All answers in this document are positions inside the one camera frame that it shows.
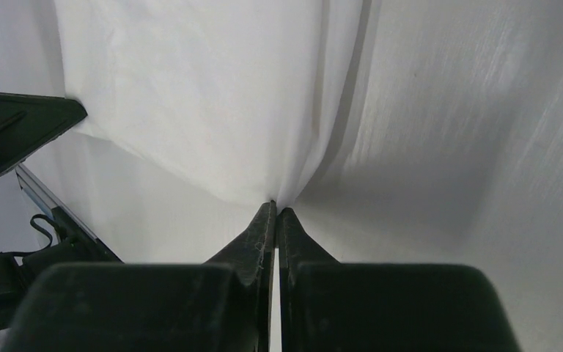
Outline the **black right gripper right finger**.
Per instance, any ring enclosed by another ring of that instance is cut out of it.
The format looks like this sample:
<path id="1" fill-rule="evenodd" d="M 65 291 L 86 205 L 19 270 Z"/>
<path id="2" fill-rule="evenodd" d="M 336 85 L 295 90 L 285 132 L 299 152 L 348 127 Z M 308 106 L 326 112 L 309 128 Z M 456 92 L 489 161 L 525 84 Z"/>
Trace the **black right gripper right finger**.
<path id="1" fill-rule="evenodd" d="M 467 265 L 341 263 L 295 212 L 276 220 L 284 351 L 518 351 L 492 283 Z"/>

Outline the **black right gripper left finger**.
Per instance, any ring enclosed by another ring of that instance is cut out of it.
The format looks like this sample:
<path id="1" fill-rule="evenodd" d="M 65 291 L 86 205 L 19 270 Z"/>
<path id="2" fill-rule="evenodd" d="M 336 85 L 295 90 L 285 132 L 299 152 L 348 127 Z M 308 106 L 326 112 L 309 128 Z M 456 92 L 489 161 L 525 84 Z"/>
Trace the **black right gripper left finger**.
<path id="1" fill-rule="evenodd" d="M 201 264 L 67 263 L 44 271 L 4 351 L 268 351 L 276 203 Z"/>

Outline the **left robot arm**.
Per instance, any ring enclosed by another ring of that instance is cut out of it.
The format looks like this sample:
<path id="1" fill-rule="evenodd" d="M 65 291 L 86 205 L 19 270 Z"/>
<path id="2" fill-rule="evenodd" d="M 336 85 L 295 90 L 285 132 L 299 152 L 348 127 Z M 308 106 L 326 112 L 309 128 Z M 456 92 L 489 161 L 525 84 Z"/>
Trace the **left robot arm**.
<path id="1" fill-rule="evenodd" d="M 0 92 L 0 177 L 86 116 L 77 100 Z M 29 286 L 16 261 L 25 256 L 25 252 L 0 252 L 0 331 Z"/>

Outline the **white printed t-shirt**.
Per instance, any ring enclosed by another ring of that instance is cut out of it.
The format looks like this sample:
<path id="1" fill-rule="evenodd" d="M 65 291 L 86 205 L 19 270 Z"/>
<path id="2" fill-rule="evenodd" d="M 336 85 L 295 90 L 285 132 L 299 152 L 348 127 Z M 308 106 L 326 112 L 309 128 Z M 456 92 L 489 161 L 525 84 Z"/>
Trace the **white printed t-shirt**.
<path id="1" fill-rule="evenodd" d="M 365 1 L 57 1 L 78 132 L 236 203 L 289 205 L 323 162 Z"/>

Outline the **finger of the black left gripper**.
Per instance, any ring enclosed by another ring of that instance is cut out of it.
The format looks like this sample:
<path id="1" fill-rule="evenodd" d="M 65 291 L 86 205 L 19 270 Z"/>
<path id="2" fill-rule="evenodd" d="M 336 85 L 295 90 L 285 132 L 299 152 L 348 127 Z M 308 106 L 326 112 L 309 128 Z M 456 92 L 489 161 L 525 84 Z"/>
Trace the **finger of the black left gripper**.
<path id="1" fill-rule="evenodd" d="M 86 116 L 77 100 L 0 92 L 0 177 Z"/>

